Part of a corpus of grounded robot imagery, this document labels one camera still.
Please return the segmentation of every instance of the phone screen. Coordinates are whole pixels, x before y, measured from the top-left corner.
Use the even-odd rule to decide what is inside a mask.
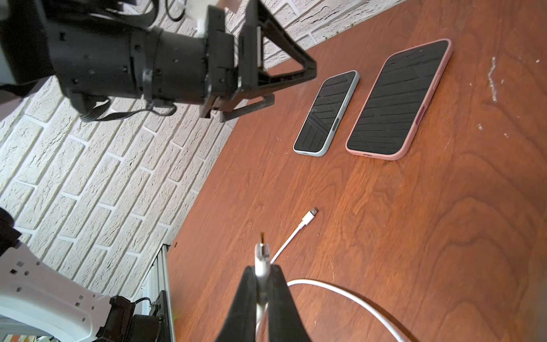
[[[440,40],[387,60],[347,141],[348,149],[385,155],[401,150],[448,46]]]
[[[323,148],[355,76],[350,71],[323,83],[294,143],[295,150],[318,152]]]

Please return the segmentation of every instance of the phone side button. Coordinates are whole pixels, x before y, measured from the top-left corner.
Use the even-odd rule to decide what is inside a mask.
[[[420,124],[420,121],[422,121],[423,114],[424,114],[425,111],[426,111],[426,107],[425,107],[425,106],[422,106],[422,108],[420,108],[420,112],[419,112],[419,114],[418,114],[418,118],[416,119],[416,126]]]
[[[338,129],[338,124],[339,123],[340,123],[340,119],[336,118],[336,120],[334,120],[333,132],[336,132],[336,129]]]

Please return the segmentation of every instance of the pink phone case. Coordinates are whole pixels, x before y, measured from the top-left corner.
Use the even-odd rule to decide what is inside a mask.
[[[351,135],[353,134],[353,130],[355,129],[355,126],[357,125],[357,121],[359,121],[359,118],[361,116],[361,112],[365,108],[366,103],[369,101],[370,94],[374,90],[374,87],[376,86],[376,82],[378,81],[378,77],[380,77],[380,74],[382,73],[382,70],[385,67],[387,61],[392,56],[394,56],[396,54],[400,54],[400,53],[408,51],[408,50],[416,49],[416,48],[422,47],[424,45],[440,42],[442,40],[445,40],[445,41],[448,42],[448,47],[446,48],[446,52],[443,56],[443,59],[441,59],[441,63],[439,64],[439,68],[437,69],[437,72],[435,73],[435,76],[433,77],[433,80],[431,81],[431,85],[429,86],[429,90],[427,91],[426,96],[424,97],[424,99],[422,101],[420,109],[416,113],[416,118],[414,119],[414,123],[412,124],[412,127],[410,128],[409,133],[406,136],[405,142],[403,143],[403,146],[401,147],[401,149],[398,152],[394,153],[394,154],[379,154],[379,153],[362,152],[362,151],[349,149],[348,146],[347,146],[347,143],[350,140]],[[452,54],[452,50],[453,50],[452,41],[450,39],[444,38],[444,39],[434,40],[432,42],[422,44],[422,45],[418,45],[416,47],[412,47],[412,48],[405,49],[405,50],[402,50],[402,51],[398,51],[398,52],[394,53],[393,55],[389,56],[386,59],[386,61],[383,63],[382,68],[380,69],[380,72],[378,73],[378,76],[376,76],[376,80],[374,81],[374,86],[370,89],[369,95],[366,97],[365,104],[363,104],[363,108],[361,108],[361,110],[359,111],[359,116],[357,117],[357,120],[355,120],[355,124],[353,124],[353,128],[351,129],[350,135],[347,137],[346,150],[348,152],[350,152],[351,154],[369,156],[371,158],[379,158],[379,159],[385,159],[385,160],[398,160],[398,159],[401,159],[402,157],[404,157],[404,155],[406,154],[406,152],[408,152],[408,150],[410,148],[410,144],[412,143],[412,140],[414,139],[414,136],[416,135],[416,131],[418,130],[418,125],[420,124],[420,121],[422,120],[423,115],[425,114],[425,111],[426,111],[427,107],[429,106],[429,102],[431,101],[431,98],[433,97],[433,94],[435,93],[435,90],[437,89],[437,85],[439,84],[439,81],[441,80],[441,76],[443,75],[446,64],[448,63],[448,59],[450,58],[450,55]]]

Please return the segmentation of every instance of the white scratch mark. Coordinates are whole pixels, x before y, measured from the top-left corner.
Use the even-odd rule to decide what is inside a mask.
[[[490,82],[490,90],[492,90],[492,101],[498,102],[496,91],[496,86],[494,85],[494,80],[492,79],[492,74],[494,73],[494,69],[496,68],[496,58],[492,57],[492,67],[490,68],[490,72],[488,72],[488,82]]]
[[[333,282],[334,282],[334,267],[333,267],[333,262],[329,259],[329,262],[330,262],[330,269],[331,271],[333,272]]]

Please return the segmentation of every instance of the phone case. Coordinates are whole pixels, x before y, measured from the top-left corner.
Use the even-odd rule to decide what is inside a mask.
[[[348,143],[350,141],[350,138],[352,137],[353,131],[355,130],[355,127],[357,126],[357,123],[358,123],[358,121],[361,118],[361,115],[363,113],[363,110],[364,110],[366,104],[369,102],[370,95],[372,94],[374,88],[376,87],[376,83],[378,82],[378,78],[380,77],[380,74],[382,73],[382,71],[385,68],[386,63],[389,61],[389,59],[391,57],[393,57],[394,55],[403,53],[405,51],[414,50],[416,48],[420,48],[420,47],[423,47],[425,45],[429,45],[429,44],[433,44],[433,43],[437,43],[437,42],[441,42],[441,41],[448,42],[448,46],[447,46],[446,51],[443,55],[443,58],[441,59],[439,67],[437,68],[437,72],[435,73],[435,76],[433,77],[433,79],[432,79],[432,81],[429,85],[429,89],[426,92],[426,95],[425,95],[425,97],[422,101],[422,104],[420,105],[418,111],[416,112],[416,115],[414,117],[414,121],[412,122],[412,126],[411,126],[411,128],[410,128],[410,130],[409,130],[409,132],[408,132],[408,134],[405,138],[403,146],[400,148],[400,150],[398,150],[397,152],[395,152],[393,154],[381,154],[381,153],[363,152],[363,151],[354,150],[354,149],[349,148]],[[421,44],[421,45],[418,45],[418,46],[415,46],[415,47],[412,47],[412,48],[409,48],[409,49],[405,49],[405,50],[402,50],[402,51],[398,51],[398,52],[394,53],[393,55],[389,56],[386,59],[386,61],[384,62],[384,64],[382,65],[382,68],[380,69],[380,72],[378,73],[378,76],[376,77],[376,80],[374,81],[374,86],[370,89],[370,92],[369,92],[369,95],[366,98],[365,104],[363,104],[363,107],[359,111],[359,116],[357,117],[357,120],[355,121],[355,124],[353,124],[353,128],[351,130],[351,133],[350,133],[350,135],[348,136],[348,138],[346,140],[346,150],[348,152],[350,152],[351,154],[368,156],[368,157],[372,157],[372,158],[379,158],[379,159],[385,159],[385,160],[398,160],[398,159],[404,157],[404,155],[406,154],[406,152],[408,152],[408,150],[410,148],[410,144],[412,143],[412,140],[414,139],[414,136],[416,135],[416,131],[418,129],[420,121],[422,120],[423,115],[424,115],[427,107],[429,106],[431,98],[433,97],[433,94],[435,93],[435,90],[437,89],[437,85],[439,84],[441,76],[443,75],[443,71],[446,68],[446,64],[448,63],[450,55],[452,54],[452,50],[453,50],[452,41],[450,39],[444,38],[444,39],[434,40],[434,41],[428,42],[426,44]]]
[[[327,82],[328,80],[331,80],[337,76],[340,76],[340,75],[344,75],[344,74],[347,74],[347,73],[350,73],[350,72],[354,72],[355,73],[355,76],[353,77],[353,80],[351,81],[351,85],[350,85],[350,88],[348,89],[347,93],[346,93],[346,96],[344,97],[344,100],[342,101],[342,105],[340,106],[340,109],[338,110],[337,114],[336,114],[336,117],[335,118],[322,118],[323,120],[325,121],[328,121],[330,123],[330,120],[332,119],[332,124],[330,125],[330,128],[329,128],[329,131],[327,133],[327,138],[325,140],[325,143],[323,144],[323,146],[321,147],[320,150],[316,151],[316,152],[312,152],[312,151],[309,151],[309,150],[303,150],[303,149],[299,149],[298,147],[302,146],[304,147],[304,143],[298,143],[299,142],[299,138],[301,137],[300,135],[302,134],[302,130],[304,129],[304,126],[306,125],[306,122],[308,121],[308,118],[310,116],[310,113],[311,113],[311,110],[312,108],[314,107],[314,105],[316,104],[316,101],[318,99],[317,96],[319,96],[319,93],[321,92],[321,90],[323,90],[323,85],[325,84],[325,82]],[[343,72],[343,73],[340,73],[338,75],[334,75],[334,76],[331,76],[329,78],[327,78],[322,84],[321,84],[321,87],[319,87],[319,91],[317,92],[317,95],[316,95],[316,99],[314,100],[311,108],[310,108],[310,112],[308,112],[308,115],[306,116],[306,120],[304,120],[304,123],[302,124],[302,127],[300,128],[300,131],[298,133],[298,136],[296,137],[296,141],[294,142],[293,144],[293,151],[295,151],[296,153],[298,154],[304,154],[304,155],[312,155],[312,156],[323,156],[327,150],[329,149],[330,147],[330,143],[332,142],[333,138],[334,138],[334,134],[336,133],[336,130],[338,129],[338,126],[340,125],[340,120],[342,120],[342,117],[344,116],[344,113],[346,112],[346,108],[347,108],[347,105],[348,103],[350,102],[350,99],[353,95],[353,92],[355,91],[355,87],[357,86],[357,83],[359,82],[359,79],[360,79],[360,75],[359,73],[357,72],[357,70],[350,70],[350,71],[346,71],[346,72]]]

